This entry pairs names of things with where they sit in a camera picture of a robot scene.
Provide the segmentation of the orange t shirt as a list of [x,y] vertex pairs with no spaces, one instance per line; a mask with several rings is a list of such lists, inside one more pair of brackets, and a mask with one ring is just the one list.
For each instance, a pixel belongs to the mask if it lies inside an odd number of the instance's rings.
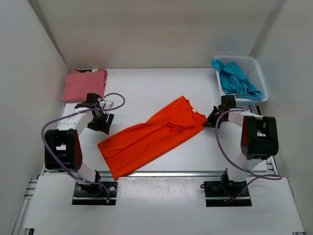
[[115,180],[173,150],[203,130],[206,116],[181,96],[146,122],[128,127],[98,144]]

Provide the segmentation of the pink t shirt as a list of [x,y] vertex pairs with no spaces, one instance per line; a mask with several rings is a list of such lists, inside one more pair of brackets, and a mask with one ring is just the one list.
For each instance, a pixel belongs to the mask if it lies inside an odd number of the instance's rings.
[[88,93],[96,93],[103,97],[107,82],[108,72],[98,69],[94,72],[80,72],[71,70],[65,76],[65,92],[62,102],[83,102]]

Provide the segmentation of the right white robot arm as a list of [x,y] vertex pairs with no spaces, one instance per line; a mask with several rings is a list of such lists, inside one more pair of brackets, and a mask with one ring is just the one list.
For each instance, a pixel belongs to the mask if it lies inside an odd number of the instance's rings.
[[[219,138],[222,123],[231,122],[241,127],[241,152],[232,161],[224,151]],[[255,179],[281,180],[278,175],[256,175],[254,168],[269,157],[275,156],[279,150],[276,119],[254,114],[249,109],[239,108],[236,96],[223,95],[221,103],[213,107],[204,127],[214,128],[218,147],[230,166],[225,170],[220,182],[222,194],[230,196],[238,187],[246,183],[248,175]]]

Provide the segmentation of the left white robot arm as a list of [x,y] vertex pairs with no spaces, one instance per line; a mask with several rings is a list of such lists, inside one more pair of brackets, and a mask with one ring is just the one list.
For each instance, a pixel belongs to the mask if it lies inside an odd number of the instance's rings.
[[99,173],[83,162],[79,136],[88,128],[109,134],[114,114],[109,112],[113,102],[95,93],[87,94],[86,100],[74,106],[73,112],[57,129],[44,133],[45,167],[56,172],[70,172],[86,191],[97,196],[102,192]]

